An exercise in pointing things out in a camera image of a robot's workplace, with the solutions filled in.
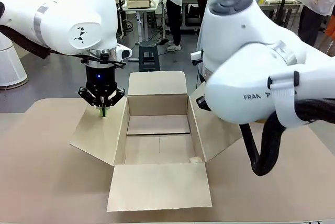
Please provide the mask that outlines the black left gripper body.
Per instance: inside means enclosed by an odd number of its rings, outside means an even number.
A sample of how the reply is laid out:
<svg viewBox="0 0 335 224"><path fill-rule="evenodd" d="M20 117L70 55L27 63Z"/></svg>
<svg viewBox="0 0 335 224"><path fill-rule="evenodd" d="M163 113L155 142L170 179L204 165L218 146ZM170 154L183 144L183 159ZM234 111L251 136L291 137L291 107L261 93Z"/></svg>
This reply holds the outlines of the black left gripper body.
<svg viewBox="0 0 335 224"><path fill-rule="evenodd" d="M98 101L107 99L117 89L115 67L93 68L86 66L86 88Z"/></svg>

